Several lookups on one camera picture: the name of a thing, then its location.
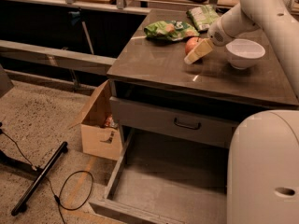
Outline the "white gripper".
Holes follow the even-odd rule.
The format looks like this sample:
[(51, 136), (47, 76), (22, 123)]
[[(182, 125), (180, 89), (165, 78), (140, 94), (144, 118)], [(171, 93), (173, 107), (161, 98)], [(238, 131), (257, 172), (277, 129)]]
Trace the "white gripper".
[(233, 36), (232, 20), (225, 16), (221, 16), (210, 25), (207, 31), (207, 36), (211, 40), (209, 38), (202, 38), (202, 41), (195, 51), (192, 51), (185, 56), (184, 62), (186, 64), (193, 64), (202, 57), (208, 55), (208, 53), (214, 49), (214, 45), (222, 47), (231, 42), (235, 38)]

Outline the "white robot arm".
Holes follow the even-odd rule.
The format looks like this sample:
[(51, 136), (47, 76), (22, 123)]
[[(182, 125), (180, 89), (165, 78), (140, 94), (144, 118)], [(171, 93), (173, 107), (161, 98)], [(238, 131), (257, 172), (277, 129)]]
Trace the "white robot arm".
[[(291, 0), (239, 0), (214, 22), (207, 38), (187, 53), (194, 63), (251, 23), (260, 27), (294, 91), (299, 92), (299, 22)], [(244, 119), (231, 141), (227, 224), (299, 224), (299, 112), (264, 111)]]

